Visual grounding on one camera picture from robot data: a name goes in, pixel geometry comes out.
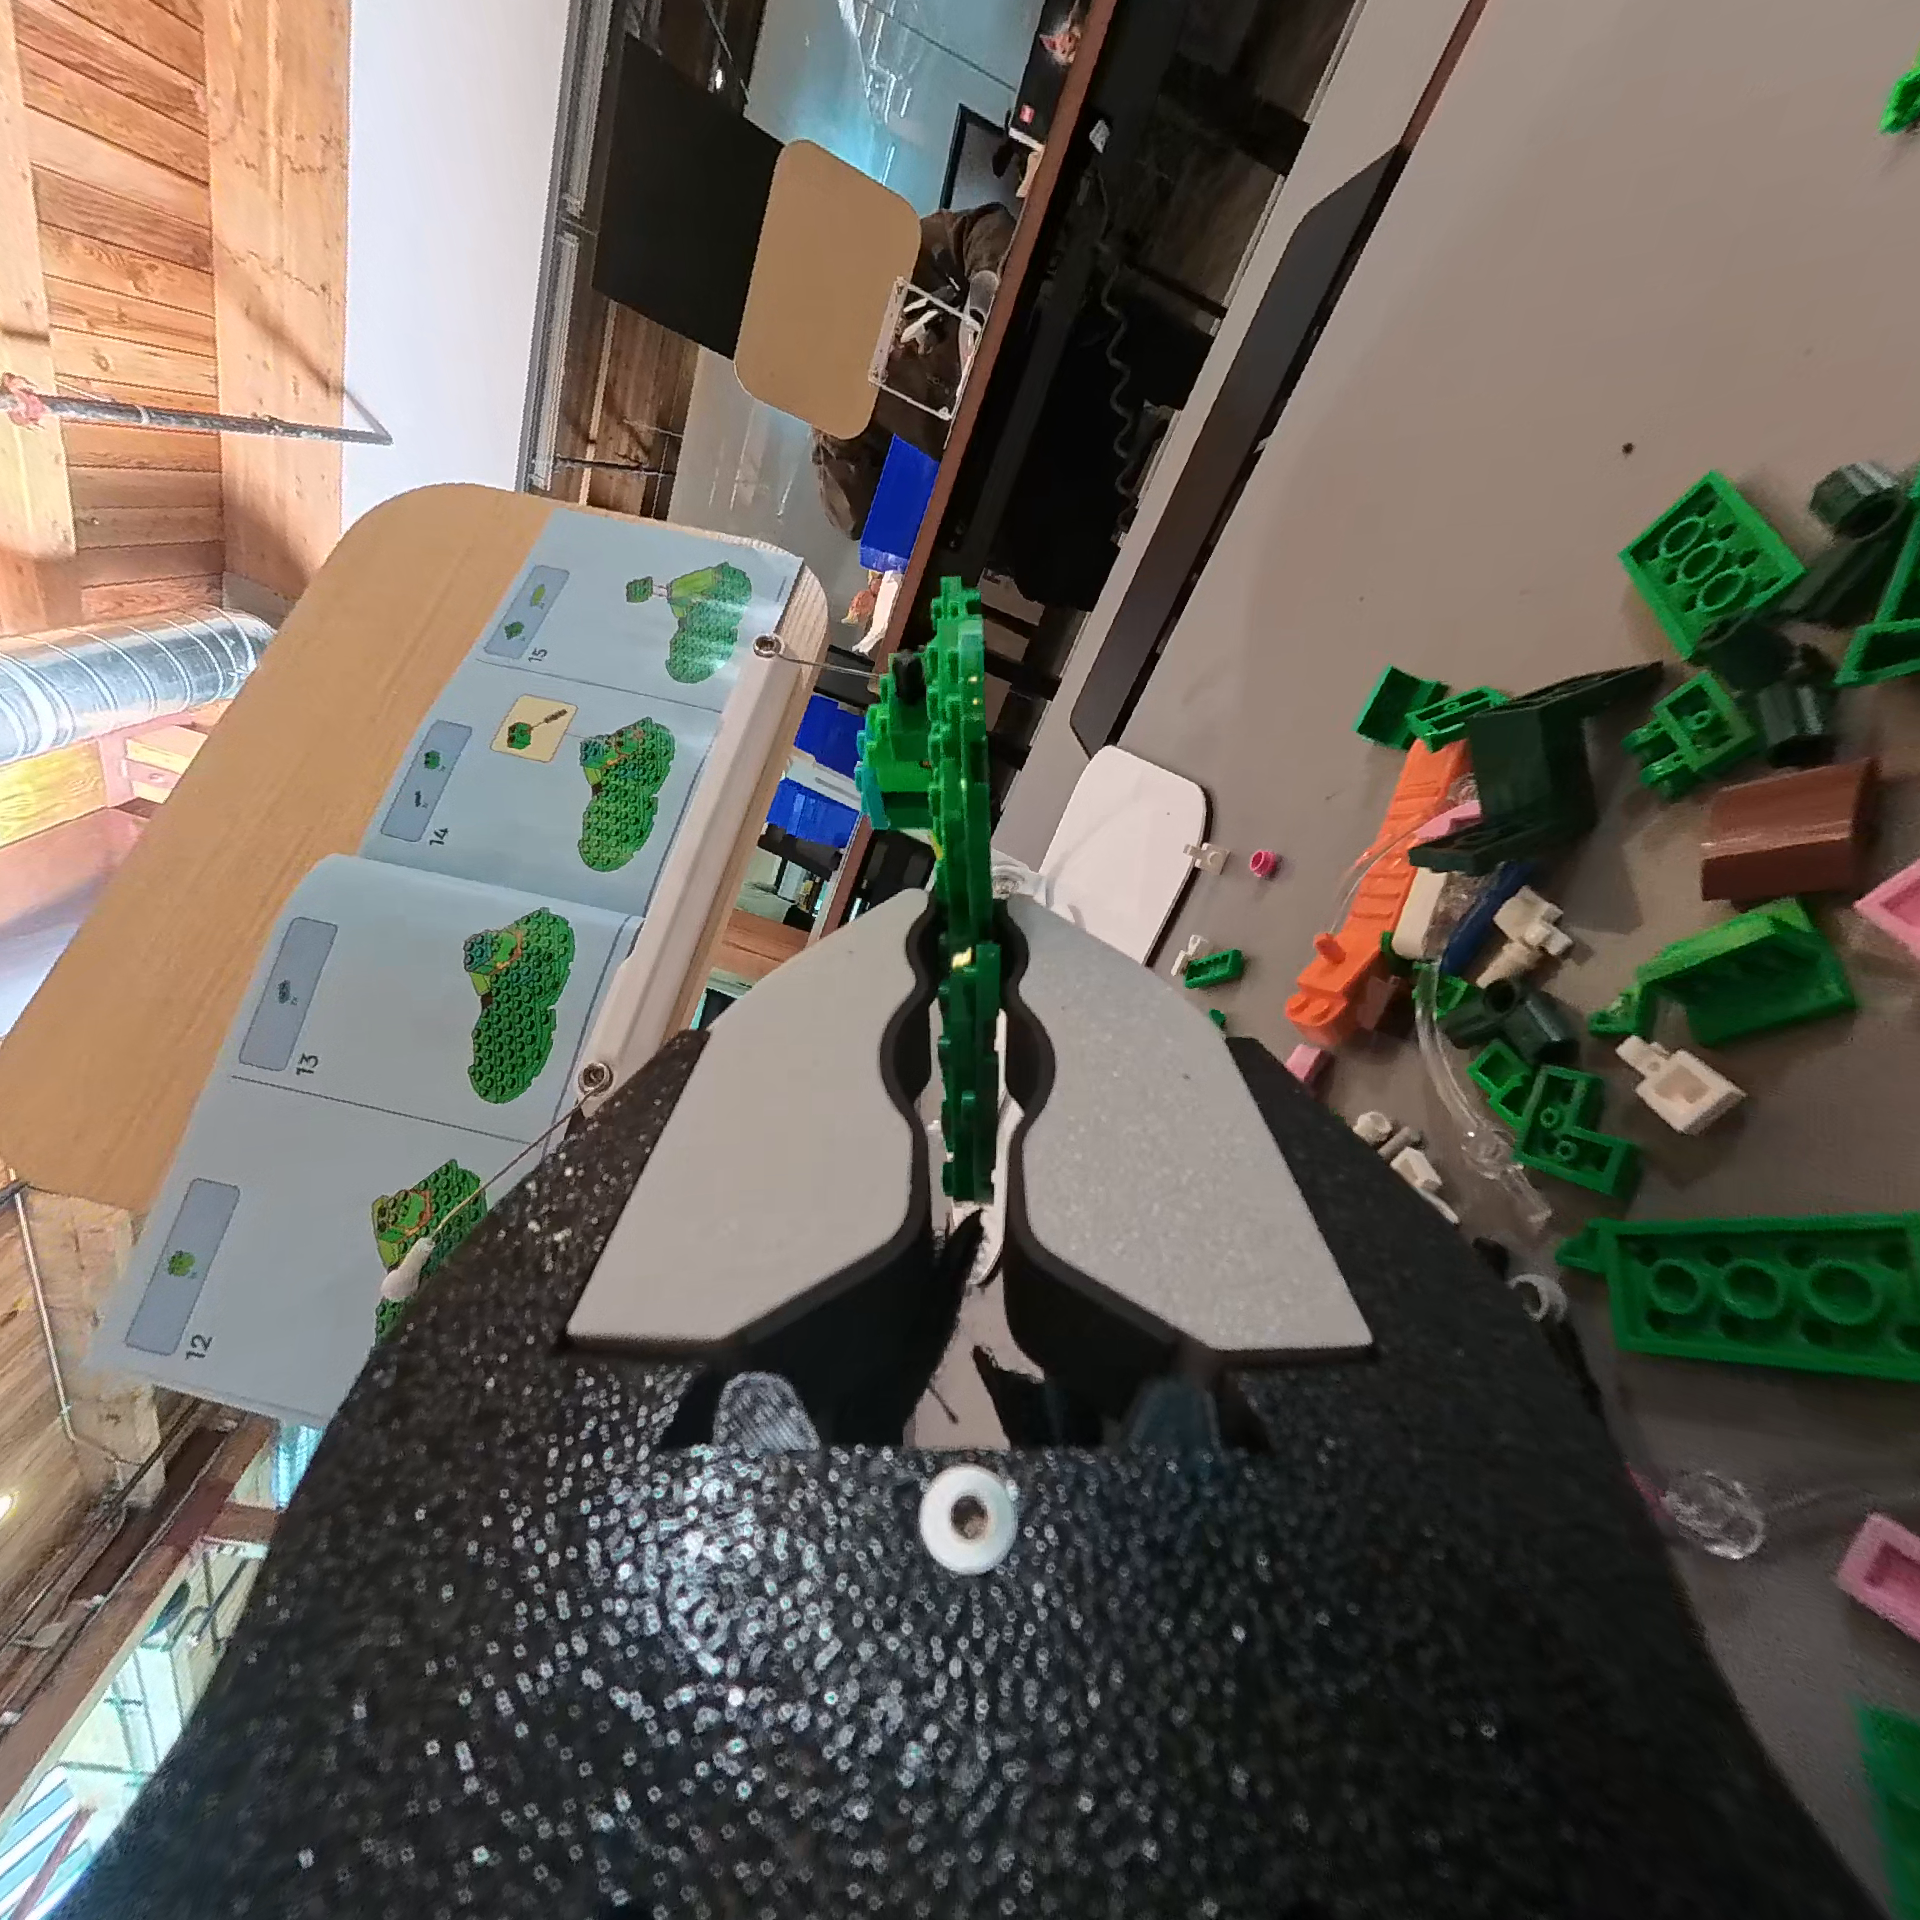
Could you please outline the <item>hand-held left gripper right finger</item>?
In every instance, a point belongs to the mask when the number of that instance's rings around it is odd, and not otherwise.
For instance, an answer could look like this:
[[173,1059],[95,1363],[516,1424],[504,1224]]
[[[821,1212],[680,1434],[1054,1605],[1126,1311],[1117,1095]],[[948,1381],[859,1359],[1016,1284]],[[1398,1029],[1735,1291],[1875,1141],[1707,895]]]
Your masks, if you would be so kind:
[[1373,1335],[1231,1044],[1047,907],[1000,915],[976,1381],[1003,1445],[1277,1445]]

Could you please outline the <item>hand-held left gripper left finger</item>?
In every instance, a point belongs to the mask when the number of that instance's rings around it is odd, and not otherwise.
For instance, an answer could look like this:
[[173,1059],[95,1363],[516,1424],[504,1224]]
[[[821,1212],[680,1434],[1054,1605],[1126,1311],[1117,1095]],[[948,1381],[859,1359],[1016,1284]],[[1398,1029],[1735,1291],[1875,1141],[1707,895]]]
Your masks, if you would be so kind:
[[827,1445],[900,1445],[957,1315],[921,1096],[932,894],[900,892],[702,1034],[566,1322],[579,1354],[789,1381]]

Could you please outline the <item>green lego base plate build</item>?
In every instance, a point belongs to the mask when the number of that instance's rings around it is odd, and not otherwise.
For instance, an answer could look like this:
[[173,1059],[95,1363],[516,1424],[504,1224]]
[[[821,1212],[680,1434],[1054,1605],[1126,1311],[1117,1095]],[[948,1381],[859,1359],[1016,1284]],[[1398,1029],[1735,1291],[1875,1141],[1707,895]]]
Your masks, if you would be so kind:
[[903,1111],[940,1147],[940,1195],[984,1220],[998,1203],[1009,1128],[1006,895],[995,892],[988,643],[979,591],[943,579],[931,638],[879,676],[861,726],[854,786],[871,824],[913,831],[931,882],[903,936],[910,994],[887,1023],[879,1061]]

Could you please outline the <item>clear curved lego piece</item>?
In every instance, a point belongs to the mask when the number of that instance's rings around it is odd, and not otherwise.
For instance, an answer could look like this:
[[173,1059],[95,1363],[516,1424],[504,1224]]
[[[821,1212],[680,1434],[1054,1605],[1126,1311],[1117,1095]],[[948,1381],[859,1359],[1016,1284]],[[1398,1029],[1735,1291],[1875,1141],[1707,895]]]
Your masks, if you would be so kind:
[[1500,1195],[1501,1212],[1527,1244],[1541,1244],[1552,1224],[1547,1200],[1515,1160],[1501,1122],[1489,1114],[1438,1022],[1438,965],[1413,970],[1413,1029],[1430,1087],[1451,1120],[1455,1157],[1486,1188]]

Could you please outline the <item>open lego instruction booklet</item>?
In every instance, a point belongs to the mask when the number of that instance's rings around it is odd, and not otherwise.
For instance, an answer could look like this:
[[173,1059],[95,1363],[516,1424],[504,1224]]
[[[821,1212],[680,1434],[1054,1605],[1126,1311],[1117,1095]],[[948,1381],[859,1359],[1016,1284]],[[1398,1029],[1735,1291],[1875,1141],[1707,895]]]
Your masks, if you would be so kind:
[[427,1279],[648,1052],[733,907],[824,597],[761,541],[479,486],[384,502],[164,815],[196,854],[113,939],[166,1061],[89,1355],[321,1426]]

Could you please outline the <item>pile of green lego pieces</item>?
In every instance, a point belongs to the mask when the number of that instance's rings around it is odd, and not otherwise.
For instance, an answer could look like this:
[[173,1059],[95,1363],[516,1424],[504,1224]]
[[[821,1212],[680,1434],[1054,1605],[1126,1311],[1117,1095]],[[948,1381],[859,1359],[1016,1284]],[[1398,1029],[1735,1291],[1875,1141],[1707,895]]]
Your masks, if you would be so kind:
[[[1728,786],[1844,751],[1853,675],[1793,628],[1793,554],[1718,475],[1627,546],[1677,646],[1566,639],[1527,597],[1505,639],[1476,618],[1380,626],[1387,589],[1329,519],[1254,528],[1230,565],[1249,594],[1227,711],[1296,812],[1307,877],[1353,894],[1408,748],[1463,736],[1470,774],[1413,837],[1413,887],[1353,1034],[1272,1047],[1215,1007],[1237,949],[1183,981],[1237,1054],[1319,1100],[1356,1050],[1384,1111],[1334,1122],[1480,1247],[1598,1408],[1613,1371],[1632,1482],[1671,1546],[1717,1566],[1815,1576],[1872,1650],[1915,1663],[1915,955],[1891,895],[1707,902],[1699,852]],[[1878,768],[1878,818],[1884,774]],[[1877,831],[1867,880],[1878,861]],[[1438,965],[1443,1037],[1552,1208],[1527,1244],[1455,1157],[1413,1029],[1413,970]]]

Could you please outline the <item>orange brick separator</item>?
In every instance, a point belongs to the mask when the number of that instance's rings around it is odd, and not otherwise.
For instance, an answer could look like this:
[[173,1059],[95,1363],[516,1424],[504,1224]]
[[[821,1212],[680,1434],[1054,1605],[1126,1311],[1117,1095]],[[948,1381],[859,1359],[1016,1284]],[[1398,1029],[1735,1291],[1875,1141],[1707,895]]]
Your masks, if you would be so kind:
[[1304,1042],[1334,1050],[1353,1034],[1365,989],[1384,972],[1383,939],[1401,923],[1413,887],[1413,837],[1447,812],[1470,768],[1463,736],[1438,749],[1421,741],[1408,748],[1380,827],[1356,861],[1351,898],[1337,923],[1315,934],[1286,999],[1284,1016]]

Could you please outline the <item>wooden board stand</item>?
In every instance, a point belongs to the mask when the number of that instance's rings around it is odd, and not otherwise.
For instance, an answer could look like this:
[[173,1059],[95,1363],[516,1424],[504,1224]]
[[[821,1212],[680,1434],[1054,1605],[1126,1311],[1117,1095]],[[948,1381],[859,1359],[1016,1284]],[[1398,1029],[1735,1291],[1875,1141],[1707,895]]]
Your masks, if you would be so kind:
[[764,541],[373,508],[6,1036],[4,1160],[132,1214],[491,1173],[660,1042],[824,638]]
[[740,388],[821,436],[861,436],[919,251],[921,218],[892,186],[815,141],[784,144],[733,347]]

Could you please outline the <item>blue plastic bin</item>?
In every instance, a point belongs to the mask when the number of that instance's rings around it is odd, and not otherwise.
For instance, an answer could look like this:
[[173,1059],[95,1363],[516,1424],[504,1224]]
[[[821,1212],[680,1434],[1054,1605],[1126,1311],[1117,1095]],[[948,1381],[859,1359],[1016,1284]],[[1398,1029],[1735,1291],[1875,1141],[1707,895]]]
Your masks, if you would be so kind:
[[905,565],[928,514],[937,459],[879,423],[857,439],[806,436],[806,470],[824,524],[854,548],[861,586],[848,602],[853,654],[875,661]]

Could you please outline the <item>black desk mat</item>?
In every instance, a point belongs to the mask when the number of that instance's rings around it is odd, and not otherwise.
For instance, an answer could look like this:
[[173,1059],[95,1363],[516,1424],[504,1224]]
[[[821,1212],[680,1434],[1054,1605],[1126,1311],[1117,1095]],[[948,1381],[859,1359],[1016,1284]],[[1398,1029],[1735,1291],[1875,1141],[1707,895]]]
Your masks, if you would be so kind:
[[1071,704],[1070,726],[1085,754],[1120,742],[1404,163],[1404,147],[1387,148],[1293,226]]

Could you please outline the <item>metal ceiling pipe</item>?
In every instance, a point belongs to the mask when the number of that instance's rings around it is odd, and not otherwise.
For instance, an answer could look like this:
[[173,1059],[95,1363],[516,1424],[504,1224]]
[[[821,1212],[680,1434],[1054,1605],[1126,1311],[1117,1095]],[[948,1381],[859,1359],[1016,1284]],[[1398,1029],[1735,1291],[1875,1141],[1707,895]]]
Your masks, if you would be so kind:
[[203,408],[151,407],[129,399],[40,390],[14,372],[3,374],[3,415],[19,427],[61,423],[367,447],[388,447],[393,443],[393,434],[377,423],[296,423],[277,415],[229,415]]

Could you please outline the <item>brown-topped desk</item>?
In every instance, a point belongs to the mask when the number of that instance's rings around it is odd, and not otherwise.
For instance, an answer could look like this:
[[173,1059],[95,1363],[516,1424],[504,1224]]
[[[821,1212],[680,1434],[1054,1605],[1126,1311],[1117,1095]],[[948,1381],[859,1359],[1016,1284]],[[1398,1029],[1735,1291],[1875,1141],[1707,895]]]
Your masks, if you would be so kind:
[[1169,427],[1227,317],[1269,203],[1301,158],[1357,7],[1115,5],[964,445],[887,399],[861,442],[819,442],[832,516],[859,532],[892,429],[955,464],[903,646],[943,579],[990,604],[991,805],[1061,692]]

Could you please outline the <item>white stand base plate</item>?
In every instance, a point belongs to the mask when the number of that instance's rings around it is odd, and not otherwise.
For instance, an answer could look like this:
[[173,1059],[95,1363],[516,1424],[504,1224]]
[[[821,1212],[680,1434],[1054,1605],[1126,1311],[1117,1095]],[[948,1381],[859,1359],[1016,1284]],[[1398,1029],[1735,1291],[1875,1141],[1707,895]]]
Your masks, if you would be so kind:
[[1102,748],[1078,774],[1040,861],[1041,902],[1144,965],[1208,842],[1208,792],[1121,748]]

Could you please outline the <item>silver ventilation duct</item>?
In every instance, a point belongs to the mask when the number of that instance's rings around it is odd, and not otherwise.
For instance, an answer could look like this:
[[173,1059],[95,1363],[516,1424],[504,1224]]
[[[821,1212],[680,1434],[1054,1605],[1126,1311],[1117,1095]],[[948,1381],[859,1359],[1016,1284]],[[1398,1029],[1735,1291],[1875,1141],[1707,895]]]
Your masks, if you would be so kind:
[[3,639],[3,763],[229,702],[277,635],[229,607],[110,619]]

